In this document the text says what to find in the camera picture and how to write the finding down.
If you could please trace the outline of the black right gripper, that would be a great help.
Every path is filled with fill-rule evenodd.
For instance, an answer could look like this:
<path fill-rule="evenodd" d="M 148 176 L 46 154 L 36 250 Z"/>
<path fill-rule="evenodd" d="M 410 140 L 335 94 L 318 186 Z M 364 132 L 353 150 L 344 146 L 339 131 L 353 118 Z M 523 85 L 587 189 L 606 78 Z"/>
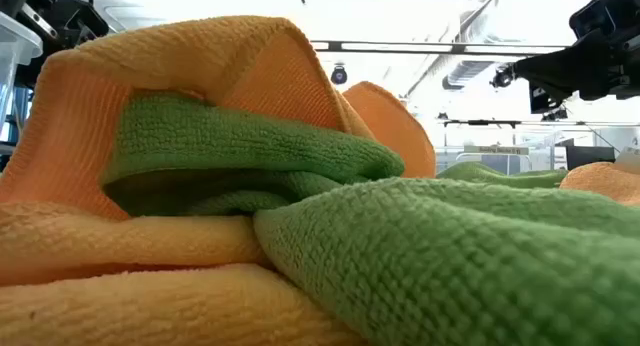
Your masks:
<path fill-rule="evenodd" d="M 640 28 L 609 36 L 593 31 L 562 50 L 517 61 L 513 73 L 529 81 L 534 114 L 574 96 L 583 101 L 640 96 Z"/>

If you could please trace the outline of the orange microfiber towel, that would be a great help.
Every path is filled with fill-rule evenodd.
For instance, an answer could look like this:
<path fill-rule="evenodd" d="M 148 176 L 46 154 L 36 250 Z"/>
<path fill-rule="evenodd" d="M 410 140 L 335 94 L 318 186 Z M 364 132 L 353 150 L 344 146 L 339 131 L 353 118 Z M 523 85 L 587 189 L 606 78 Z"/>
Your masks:
<path fill-rule="evenodd" d="M 402 157 L 406 176 L 436 173 L 426 132 L 391 93 L 369 82 L 336 90 L 287 19 L 227 16 L 112 34 L 50 56 L 0 176 L 0 203 L 51 201 L 123 219 L 98 177 L 123 106 L 145 90 L 372 138 Z"/>
<path fill-rule="evenodd" d="M 640 174 L 610 163 L 530 189 L 640 208 Z M 0 204 L 0 346 L 377 346 L 276 268 L 256 215 L 113 222 Z"/>

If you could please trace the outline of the black computer monitor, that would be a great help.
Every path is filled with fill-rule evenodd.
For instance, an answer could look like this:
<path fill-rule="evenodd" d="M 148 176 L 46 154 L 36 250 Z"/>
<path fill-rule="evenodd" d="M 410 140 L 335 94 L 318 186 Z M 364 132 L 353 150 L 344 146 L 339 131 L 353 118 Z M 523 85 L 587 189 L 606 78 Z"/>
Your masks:
<path fill-rule="evenodd" d="M 600 146 L 566 146 L 567 168 L 573 170 L 597 162 L 614 162 L 615 150 Z"/>

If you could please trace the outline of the long linear ceiling light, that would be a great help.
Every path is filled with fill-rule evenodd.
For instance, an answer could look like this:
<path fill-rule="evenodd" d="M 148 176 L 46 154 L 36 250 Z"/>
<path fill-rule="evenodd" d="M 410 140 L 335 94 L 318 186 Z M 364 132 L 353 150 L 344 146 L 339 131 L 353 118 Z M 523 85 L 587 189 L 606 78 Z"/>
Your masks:
<path fill-rule="evenodd" d="M 565 46 L 508 43 L 404 43 L 364 41 L 312 41 L 316 52 L 469 55 L 469 56 L 536 56 L 565 49 Z"/>

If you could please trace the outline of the silver ceiling air duct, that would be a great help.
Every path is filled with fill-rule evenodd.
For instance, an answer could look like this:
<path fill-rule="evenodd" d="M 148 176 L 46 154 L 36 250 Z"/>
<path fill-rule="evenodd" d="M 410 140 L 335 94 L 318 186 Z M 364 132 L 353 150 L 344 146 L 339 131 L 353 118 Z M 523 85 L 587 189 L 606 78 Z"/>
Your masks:
<path fill-rule="evenodd" d="M 492 65 L 491 61 L 461 61 L 442 79 L 442 87 L 445 90 L 464 89 L 470 80 Z"/>

